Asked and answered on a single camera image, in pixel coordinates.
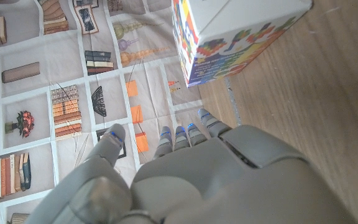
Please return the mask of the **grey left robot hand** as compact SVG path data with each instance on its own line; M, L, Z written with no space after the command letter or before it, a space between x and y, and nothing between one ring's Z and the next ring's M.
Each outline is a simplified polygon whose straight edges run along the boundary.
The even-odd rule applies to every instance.
M205 109L195 124L163 127L131 185L114 165L126 132L111 126L85 161L34 209L29 223L355 223L298 150Z

